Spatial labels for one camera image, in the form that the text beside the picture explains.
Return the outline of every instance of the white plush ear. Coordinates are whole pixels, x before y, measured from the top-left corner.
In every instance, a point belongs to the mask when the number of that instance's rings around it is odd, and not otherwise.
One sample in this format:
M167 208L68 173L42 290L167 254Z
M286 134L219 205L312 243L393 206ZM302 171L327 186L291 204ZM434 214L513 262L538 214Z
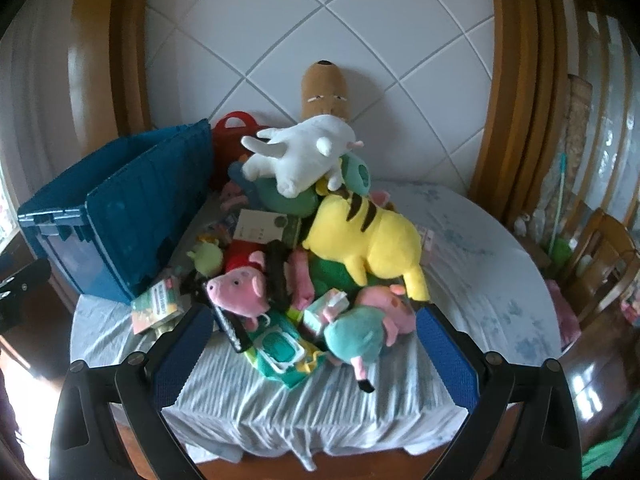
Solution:
M329 137L320 137L318 140L316 140L316 148L324 156L330 156L332 148L331 139Z
M273 136L278 131L278 128L266 128L264 130L258 131L255 136L259 139L273 139Z
M287 145L283 142L268 144L255 139L255 137L244 136L240 139L240 143L246 149L251 150L254 153L258 153L263 156L270 156L271 158L282 158L287 151Z

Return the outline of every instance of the book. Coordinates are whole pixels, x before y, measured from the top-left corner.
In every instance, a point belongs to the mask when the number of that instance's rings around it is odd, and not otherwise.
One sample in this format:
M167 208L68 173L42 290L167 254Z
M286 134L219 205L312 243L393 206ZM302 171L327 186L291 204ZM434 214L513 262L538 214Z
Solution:
M133 333L156 329L183 313L178 279L170 276L156 283L131 303Z

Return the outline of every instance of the pig ear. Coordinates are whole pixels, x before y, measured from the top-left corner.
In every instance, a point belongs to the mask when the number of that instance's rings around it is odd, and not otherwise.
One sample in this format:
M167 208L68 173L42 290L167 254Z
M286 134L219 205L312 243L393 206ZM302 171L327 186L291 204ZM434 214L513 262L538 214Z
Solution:
M254 286L255 295L264 298L264 283L257 276L252 277L251 284Z
M252 264L260 265L262 267L262 270L264 270L264 253L262 251L254 251L253 253L249 254L249 261Z
M400 285L399 283L389 285L389 288L391 289L391 292L396 296L402 296L406 292L404 286Z

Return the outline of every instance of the plush toy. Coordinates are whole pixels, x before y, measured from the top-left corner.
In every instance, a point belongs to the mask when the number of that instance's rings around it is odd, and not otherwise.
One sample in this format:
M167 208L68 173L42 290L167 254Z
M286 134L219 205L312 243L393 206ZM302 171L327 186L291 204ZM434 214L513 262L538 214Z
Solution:
M229 210L249 205L249 199L246 197L242 188L233 180L227 182L220 191L220 209L223 213Z
M271 305L267 294L267 269L265 254L253 251L246 256L252 242L234 240L229 247L231 256L227 259L226 272L206 285L207 295L212 303L224 310L247 318L245 327L253 331L258 327L258 316L266 313ZM308 276L306 253L296 249L284 264L286 287L291 294L291 304L303 310L314 300L314 290Z
M402 276L409 298L429 301L415 226L358 194L345 195L322 200L302 246L320 258L343 263L359 286L367 285L367 270L384 280Z
M224 256L218 245L218 240L213 243L200 242L187 253L195 269L206 278L213 278L222 271Z
M337 318L325 309L324 317L329 321L324 329L327 348L341 361L351 363L358 386L370 394L374 389L367 380L366 366L377 360L384 345L396 342L398 327L382 310L363 305Z
M278 192L295 198L311 187L323 175L329 180L329 190L342 185L339 159L350 149L362 146L354 131L343 120L332 115L312 117L290 128L261 130L262 142L243 137L242 145L254 155L242 166L247 180L274 176Z
M409 334L415 332L415 312L398 298L404 293L405 289L402 285L366 286L358 293L355 304L373 306L382 310L398 327L399 334Z
M238 187L241 189L241 192L246 197L246 202L249 205L249 208L260 210L264 209L264 206L260 200L260 196L258 195L258 190L255 187L253 182L245 179L244 174L242 174L242 162L236 160L229 165L229 169L227 170L227 174L232 182L235 182Z
M268 211L307 218L318 209L320 201L313 187L305 189L295 198L285 198L278 193L275 178L258 178L254 184L260 202Z
M309 258L309 276L316 292L316 299L324 296L332 288L343 290L354 300L361 287L353 281L346 267L340 262L323 260L313 254ZM367 274L367 285L377 285L377 277Z
M264 262L260 251L252 253L249 260ZM224 310L246 318L244 326L250 332L258 328L258 316L269 309L267 284L264 274L255 267L236 267L222 276L209 280L207 295L212 303Z
M313 63L302 78L302 120L325 114L348 121L350 107L347 82L340 68L322 60Z

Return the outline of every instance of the green plush toy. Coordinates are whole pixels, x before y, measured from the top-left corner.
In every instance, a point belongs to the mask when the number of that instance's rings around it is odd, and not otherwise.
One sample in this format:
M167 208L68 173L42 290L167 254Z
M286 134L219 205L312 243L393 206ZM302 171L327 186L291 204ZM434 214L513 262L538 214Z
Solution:
M318 195L313 187L304 190L295 198L286 198L278 193L275 178L258 178L254 184L262 204L274 213L307 218L318 209Z
M187 256L193 260L195 269L207 278L215 278L222 272L225 258L218 246L219 243L218 240L215 240L215 243L200 242L193 251L187 253Z
M342 178L344 185L349 191L353 191L362 196L367 196L371 188L371 177L369 168L364 160L351 152L345 153L342 157Z
M346 267L338 262L323 260L309 254L309 276L314 285L315 299L324 296L330 288L337 288L347 293L353 301L361 287L353 281ZM367 285L378 285L380 279L372 274L367 275Z

